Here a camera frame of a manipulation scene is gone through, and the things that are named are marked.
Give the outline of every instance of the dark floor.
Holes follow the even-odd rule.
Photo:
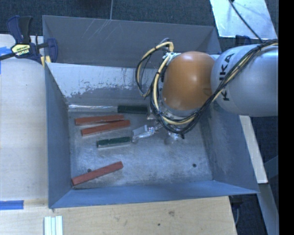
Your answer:
[[[279,0],[265,1],[278,35]],[[43,34],[42,15],[215,26],[209,0],[0,0],[0,33],[8,33],[6,22],[14,15],[33,17],[31,35]],[[220,38],[222,51],[234,45],[234,39]],[[278,118],[254,117],[252,123],[266,163],[278,155]],[[270,186],[278,207],[278,176],[270,179]],[[267,234],[256,195],[243,196],[237,231]]]

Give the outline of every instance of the red stick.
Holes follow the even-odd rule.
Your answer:
[[[114,122],[120,120],[124,120],[124,116],[122,114],[95,117],[79,117],[75,119],[75,125],[88,125],[94,123]]]
[[[89,180],[92,180],[94,178],[98,178],[103,175],[109,174],[111,172],[120,170],[122,168],[123,168],[123,164],[121,161],[119,161],[114,164],[110,164],[105,167],[99,168],[97,170],[93,170],[91,172],[74,177],[74,178],[72,178],[72,184],[73,184],[73,186],[76,186],[76,185],[82,184],[84,182],[87,182]]]
[[[129,120],[121,120],[121,121],[116,121],[108,124],[103,124],[95,127],[90,127],[90,128],[85,128],[81,130],[82,136],[88,136],[91,134],[97,134],[97,133],[102,133],[106,131],[112,131],[120,128],[125,128],[130,126],[130,121]]]

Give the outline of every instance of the gray surface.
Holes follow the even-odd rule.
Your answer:
[[[159,133],[137,143],[98,149],[96,141],[128,137],[132,130],[144,124],[153,125],[145,115],[124,114],[131,125],[124,129],[82,137],[80,130],[90,126],[75,126],[74,118],[100,116],[96,113],[70,113],[71,172],[72,177],[122,161],[124,168],[106,176],[80,184],[76,188],[97,188],[107,186],[175,184],[212,180],[212,173],[199,126],[187,134],[184,140],[166,145],[167,132]]]
[[[48,203],[54,204],[71,189],[68,112],[65,100],[48,67],[45,67]]]
[[[177,52],[217,54],[221,50],[216,30],[209,26],[43,16],[43,27],[45,39],[57,39],[57,63],[136,67],[148,50],[167,37]],[[148,66],[158,64],[155,59]]]

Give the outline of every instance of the blue-gray box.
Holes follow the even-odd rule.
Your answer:
[[[164,143],[166,131],[138,143],[98,149],[96,141],[130,136],[152,125],[124,114],[131,126],[82,137],[74,118],[149,105],[135,84],[135,67],[150,48],[170,38],[176,52],[220,52],[213,27],[43,16],[44,37],[58,42],[57,63],[46,66],[49,207],[141,203],[258,192],[240,118],[217,103],[184,140]],[[156,53],[145,86],[159,66]],[[117,161],[124,168],[73,187],[71,178]]]

